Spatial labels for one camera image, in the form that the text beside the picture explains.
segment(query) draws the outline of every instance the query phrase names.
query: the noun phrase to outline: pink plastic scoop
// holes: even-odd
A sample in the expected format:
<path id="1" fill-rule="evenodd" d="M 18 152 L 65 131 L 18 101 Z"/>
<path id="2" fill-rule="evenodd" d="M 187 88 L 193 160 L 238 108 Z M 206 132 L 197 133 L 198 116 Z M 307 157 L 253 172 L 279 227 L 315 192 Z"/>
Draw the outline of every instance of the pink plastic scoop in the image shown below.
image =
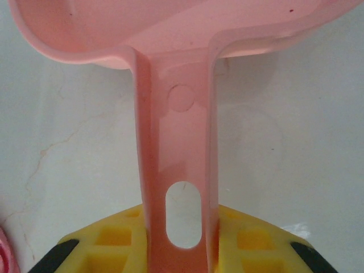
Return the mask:
<path id="1" fill-rule="evenodd" d="M 9 0 L 25 38 L 66 63 L 130 68 L 149 273 L 213 272 L 218 247 L 218 57 L 271 52 L 362 0 Z M 166 233 L 168 188 L 200 191 L 202 237 L 191 249 Z"/>

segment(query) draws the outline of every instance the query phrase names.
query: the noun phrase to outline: pink object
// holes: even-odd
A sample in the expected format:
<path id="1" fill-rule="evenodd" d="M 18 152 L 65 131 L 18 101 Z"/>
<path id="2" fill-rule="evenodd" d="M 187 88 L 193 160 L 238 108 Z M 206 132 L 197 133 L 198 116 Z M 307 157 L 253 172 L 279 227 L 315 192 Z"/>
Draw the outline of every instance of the pink object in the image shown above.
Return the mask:
<path id="1" fill-rule="evenodd" d="M 132 70 L 149 273 L 213 272 L 217 262 L 215 60 L 287 48 L 361 2 L 9 0 L 42 54 Z M 201 194 L 202 237 L 191 249 L 166 233 L 165 196 L 178 181 Z"/>
<path id="2" fill-rule="evenodd" d="M 2 229 L 0 229 L 0 273 L 19 273 L 13 251 Z"/>

